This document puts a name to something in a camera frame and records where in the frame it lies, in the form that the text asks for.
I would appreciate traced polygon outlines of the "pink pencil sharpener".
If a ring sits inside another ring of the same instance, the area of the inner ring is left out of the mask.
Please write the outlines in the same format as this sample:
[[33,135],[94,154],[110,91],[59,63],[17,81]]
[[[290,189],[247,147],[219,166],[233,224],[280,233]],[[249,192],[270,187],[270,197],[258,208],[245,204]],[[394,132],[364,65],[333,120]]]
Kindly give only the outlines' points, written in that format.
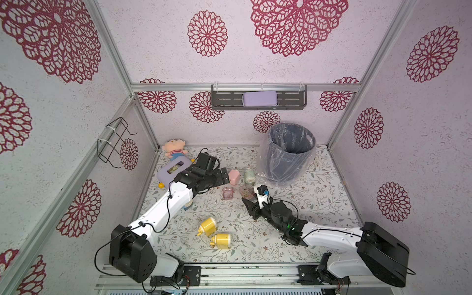
[[228,173],[229,183],[233,186],[237,186],[240,183],[241,174],[238,170],[233,169]]

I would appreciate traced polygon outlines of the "pink clear shavings tray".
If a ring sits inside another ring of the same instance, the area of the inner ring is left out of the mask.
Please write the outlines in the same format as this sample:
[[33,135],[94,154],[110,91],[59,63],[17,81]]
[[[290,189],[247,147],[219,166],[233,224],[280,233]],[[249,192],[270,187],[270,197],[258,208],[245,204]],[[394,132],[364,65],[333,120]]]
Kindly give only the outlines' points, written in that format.
[[232,200],[234,198],[235,188],[225,187],[222,189],[223,200]]
[[242,196],[242,199],[246,199],[251,202],[257,200],[256,194],[254,193],[254,188],[249,184],[242,184],[239,186],[238,192]]

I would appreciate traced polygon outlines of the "green pencil sharpener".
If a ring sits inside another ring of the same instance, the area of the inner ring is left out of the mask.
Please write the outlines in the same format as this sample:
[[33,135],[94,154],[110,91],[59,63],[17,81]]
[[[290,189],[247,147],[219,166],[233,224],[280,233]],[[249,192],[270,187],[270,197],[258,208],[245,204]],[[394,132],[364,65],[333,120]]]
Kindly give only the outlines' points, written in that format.
[[252,168],[246,168],[243,176],[243,180],[245,184],[254,186],[256,183],[256,173]]

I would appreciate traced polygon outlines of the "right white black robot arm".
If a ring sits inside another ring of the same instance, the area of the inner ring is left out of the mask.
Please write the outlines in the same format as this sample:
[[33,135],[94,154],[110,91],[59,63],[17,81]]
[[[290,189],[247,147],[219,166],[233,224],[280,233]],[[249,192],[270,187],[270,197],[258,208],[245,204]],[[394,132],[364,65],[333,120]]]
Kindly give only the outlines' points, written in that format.
[[290,246],[327,247],[315,267],[301,267],[303,285],[349,285],[352,276],[374,276],[387,285],[404,288],[409,268],[409,248],[374,222],[362,227],[320,226],[293,215],[284,201],[252,202],[242,200],[248,214],[267,221]]

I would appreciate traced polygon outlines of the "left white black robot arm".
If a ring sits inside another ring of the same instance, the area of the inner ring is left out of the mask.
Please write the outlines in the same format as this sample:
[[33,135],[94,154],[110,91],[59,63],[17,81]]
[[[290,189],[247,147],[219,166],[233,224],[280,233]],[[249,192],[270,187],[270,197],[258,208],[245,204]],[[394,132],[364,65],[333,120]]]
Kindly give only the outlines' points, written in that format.
[[184,263],[171,254],[157,254],[154,244],[170,226],[170,220],[186,204],[211,188],[229,183],[228,172],[220,160],[202,149],[195,162],[180,169],[168,183],[165,194],[128,226],[117,225],[109,242],[109,263],[119,276],[143,283],[150,277],[163,277],[179,283]]

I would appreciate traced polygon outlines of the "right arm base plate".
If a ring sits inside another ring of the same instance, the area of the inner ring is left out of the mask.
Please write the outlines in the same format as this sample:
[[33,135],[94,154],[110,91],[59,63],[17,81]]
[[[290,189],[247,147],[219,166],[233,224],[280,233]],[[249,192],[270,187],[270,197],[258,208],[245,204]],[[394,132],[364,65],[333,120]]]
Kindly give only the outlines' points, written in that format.
[[351,280],[349,276],[338,278],[331,274],[327,269],[319,269],[318,265],[298,265],[299,278],[297,280],[301,285],[349,285]]

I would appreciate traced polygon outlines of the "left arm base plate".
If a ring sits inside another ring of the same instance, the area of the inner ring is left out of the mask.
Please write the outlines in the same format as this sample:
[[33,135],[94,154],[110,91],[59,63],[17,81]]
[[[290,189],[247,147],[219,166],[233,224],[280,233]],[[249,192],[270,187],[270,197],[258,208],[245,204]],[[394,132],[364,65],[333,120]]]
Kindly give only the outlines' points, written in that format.
[[180,287],[199,286],[202,278],[202,268],[196,265],[184,265],[178,268],[176,274],[170,278],[163,276],[151,276],[149,285],[151,287]]

